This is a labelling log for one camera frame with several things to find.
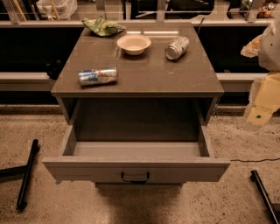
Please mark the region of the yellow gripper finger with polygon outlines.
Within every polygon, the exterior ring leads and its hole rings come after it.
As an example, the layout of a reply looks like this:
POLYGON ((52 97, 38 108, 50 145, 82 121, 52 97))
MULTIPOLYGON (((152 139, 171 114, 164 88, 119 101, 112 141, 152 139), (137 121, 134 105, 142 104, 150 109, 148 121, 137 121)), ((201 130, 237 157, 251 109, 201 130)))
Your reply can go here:
POLYGON ((280 73, 269 72, 253 81, 244 112, 244 129, 259 130, 280 109, 280 73))

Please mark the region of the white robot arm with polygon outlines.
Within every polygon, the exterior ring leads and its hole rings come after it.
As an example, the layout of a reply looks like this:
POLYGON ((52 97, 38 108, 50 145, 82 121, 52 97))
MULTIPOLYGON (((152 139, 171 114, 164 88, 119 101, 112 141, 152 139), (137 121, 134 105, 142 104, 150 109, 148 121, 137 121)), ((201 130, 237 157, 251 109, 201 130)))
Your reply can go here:
POLYGON ((280 23, 271 23, 241 49, 241 55, 257 56, 260 67, 269 71, 264 78, 253 81, 243 115, 244 127, 258 130, 280 109, 280 23))

